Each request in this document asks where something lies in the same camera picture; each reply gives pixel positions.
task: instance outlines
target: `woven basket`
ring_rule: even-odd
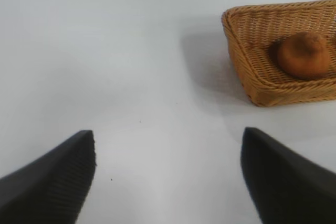
[[[222,16],[230,58],[257,106],[336,99],[336,0],[234,7]],[[324,35],[332,64],[319,80],[295,79],[278,68],[285,38],[301,31]]]

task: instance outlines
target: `ridged rubber surface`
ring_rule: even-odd
[[[241,167],[264,224],[336,223],[336,175],[264,132],[245,129]]]
[[[0,223],[75,223],[95,169],[93,133],[80,131],[0,180]]]

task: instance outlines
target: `white tabletop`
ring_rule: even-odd
[[[336,102],[249,103],[220,16],[294,1],[0,0],[0,176],[93,129],[79,224],[259,224],[244,127],[336,171]]]

